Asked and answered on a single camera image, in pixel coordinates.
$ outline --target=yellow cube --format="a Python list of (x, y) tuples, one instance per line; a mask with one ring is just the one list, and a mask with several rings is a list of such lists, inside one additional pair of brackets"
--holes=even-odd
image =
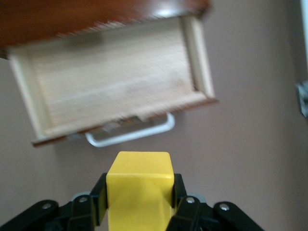
[(109, 231), (164, 231), (173, 215), (169, 153), (120, 152), (107, 173)]

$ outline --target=bolt head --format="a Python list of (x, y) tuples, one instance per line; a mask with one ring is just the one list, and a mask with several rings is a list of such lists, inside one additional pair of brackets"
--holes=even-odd
[(87, 197), (81, 197), (79, 199), (79, 202), (82, 203), (82, 202), (86, 202), (87, 200), (88, 200)]
[(187, 197), (187, 198), (186, 198), (186, 201), (187, 201), (189, 204), (193, 204), (193, 203), (194, 203), (194, 198), (193, 198), (193, 197)]
[(228, 211), (230, 209), (227, 204), (220, 204), (219, 207), (223, 211)]
[(42, 206), (42, 209), (48, 209), (51, 207), (51, 204), (47, 203)]

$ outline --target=white metal handle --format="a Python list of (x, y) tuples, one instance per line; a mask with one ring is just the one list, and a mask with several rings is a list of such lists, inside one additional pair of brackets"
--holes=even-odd
[(85, 135), (90, 144), (92, 144), (94, 147), (102, 148), (102, 147), (110, 146), (110, 145), (117, 144), (117, 143), (132, 141), (132, 140), (136, 140), (139, 138), (163, 133), (163, 132), (173, 129), (174, 125), (175, 125), (174, 116), (170, 113), (167, 113), (167, 121), (163, 124), (156, 125), (154, 127), (145, 128), (145, 129), (141, 129), (138, 131), (133, 131), (127, 134), (110, 137), (110, 138), (100, 140), (100, 141), (96, 140), (91, 133), (86, 133)]

